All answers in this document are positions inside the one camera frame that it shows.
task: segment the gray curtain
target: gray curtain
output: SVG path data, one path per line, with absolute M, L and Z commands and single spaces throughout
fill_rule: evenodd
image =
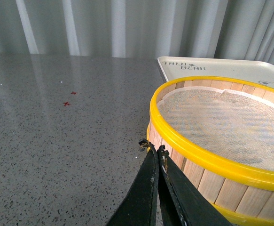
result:
M 274 64 L 274 0 L 0 0 L 0 52 Z

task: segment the gray countertop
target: gray countertop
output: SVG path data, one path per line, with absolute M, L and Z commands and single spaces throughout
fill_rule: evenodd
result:
M 0 226 L 104 225 L 162 83 L 155 60 L 0 54 Z

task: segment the table surface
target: table surface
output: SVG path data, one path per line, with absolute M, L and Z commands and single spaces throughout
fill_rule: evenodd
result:
M 104 225 L 162 83 L 156 60 L 0 54 L 0 226 Z

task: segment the curtain fold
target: curtain fold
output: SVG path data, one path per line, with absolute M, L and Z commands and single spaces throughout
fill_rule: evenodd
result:
M 0 0 L 0 52 L 274 64 L 274 0 Z

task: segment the white tray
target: white tray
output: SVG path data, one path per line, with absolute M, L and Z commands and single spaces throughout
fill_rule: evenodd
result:
M 158 63 L 166 81 L 209 75 L 241 79 L 274 88 L 274 65 L 261 61 L 162 56 Z

